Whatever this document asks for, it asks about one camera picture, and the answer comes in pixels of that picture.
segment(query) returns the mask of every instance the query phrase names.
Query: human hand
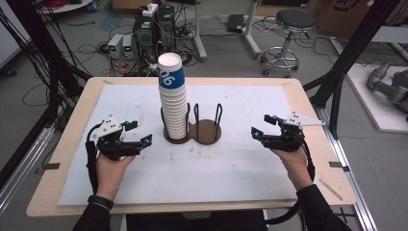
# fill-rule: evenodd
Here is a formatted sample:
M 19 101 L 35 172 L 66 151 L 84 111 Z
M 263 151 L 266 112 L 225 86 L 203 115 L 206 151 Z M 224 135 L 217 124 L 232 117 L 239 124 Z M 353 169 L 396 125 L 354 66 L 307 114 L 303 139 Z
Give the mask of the human hand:
M 113 161 L 100 153 L 96 160 L 96 173 L 98 175 L 96 195 L 114 201 L 125 170 L 134 159 L 135 156 L 128 156 L 121 161 Z
M 303 148 L 294 152 L 286 152 L 271 149 L 282 161 L 285 169 L 288 171 L 289 179 L 292 181 L 297 191 L 313 184 L 307 170 L 307 158 Z

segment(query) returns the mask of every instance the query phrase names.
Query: stool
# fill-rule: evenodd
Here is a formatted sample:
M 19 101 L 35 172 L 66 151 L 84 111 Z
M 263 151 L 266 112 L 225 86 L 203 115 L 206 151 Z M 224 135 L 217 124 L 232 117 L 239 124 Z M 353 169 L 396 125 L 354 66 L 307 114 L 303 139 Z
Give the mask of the stool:
M 315 26 L 315 19 L 308 13 L 298 10 L 279 11 L 275 18 L 276 24 L 285 30 L 288 30 L 288 36 L 285 39 L 283 47 L 272 47 L 261 56 L 261 63 L 265 63 L 264 75 L 269 75 L 269 65 L 275 65 L 288 69 L 285 78 L 291 77 L 291 69 L 299 68 L 299 58 L 295 53 L 288 49 L 294 33 L 307 33 Z

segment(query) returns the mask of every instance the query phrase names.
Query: cup stack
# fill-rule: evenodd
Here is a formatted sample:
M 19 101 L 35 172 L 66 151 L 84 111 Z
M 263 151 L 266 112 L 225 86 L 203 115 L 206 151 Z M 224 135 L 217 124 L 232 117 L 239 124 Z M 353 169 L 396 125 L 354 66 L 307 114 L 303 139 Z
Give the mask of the cup stack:
M 186 134 L 187 97 L 182 61 L 179 55 L 165 53 L 159 57 L 159 92 L 167 134 L 179 140 Z

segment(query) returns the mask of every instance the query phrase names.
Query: wooden tabletop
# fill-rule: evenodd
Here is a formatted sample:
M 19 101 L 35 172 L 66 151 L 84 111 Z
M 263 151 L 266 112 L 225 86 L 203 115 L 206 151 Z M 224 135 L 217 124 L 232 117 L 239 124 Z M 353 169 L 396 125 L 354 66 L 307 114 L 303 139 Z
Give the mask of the wooden tabletop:
M 223 85 L 223 86 L 277 86 L 282 87 L 291 109 L 299 114 L 317 118 L 303 87 L 295 79 L 271 78 L 186 78 L 187 85 Z M 93 77 L 78 101 L 64 133 L 58 143 L 50 163 L 60 163 L 58 169 L 46 170 L 38 188 L 27 208 L 30 217 L 51 217 L 81 215 L 85 206 L 59 206 L 58 201 L 63 191 L 64 182 L 72 158 L 88 125 L 101 90 L 106 85 L 157 85 L 157 78 L 145 77 Z M 338 162 L 332 146 L 321 126 L 303 128 L 306 142 L 313 154 L 317 168 L 316 181 L 330 205 L 351 205 L 356 201 L 344 171 L 340 167 L 331 167 L 329 162 Z M 115 205 L 113 214 L 160 213 L 215 211 L 237 209 L 266 209 L 291 207 L 293 201 L 240 201 L 189 204 L 143 204 Z

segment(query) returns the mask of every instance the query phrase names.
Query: black sleeve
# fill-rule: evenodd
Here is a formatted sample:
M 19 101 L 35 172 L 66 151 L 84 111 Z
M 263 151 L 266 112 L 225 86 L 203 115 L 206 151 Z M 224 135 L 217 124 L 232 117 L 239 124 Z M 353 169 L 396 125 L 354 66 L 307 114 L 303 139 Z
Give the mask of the black sleeve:
M 78 219 L 73 231 L 102 231 L 105 230 L 109 219 L 109 210 L 97 204 L 90 203 Z
M 333 214 L 316 185 L 306 187 L 296 194 L 309 231 L 351 230 L 340 218 Z

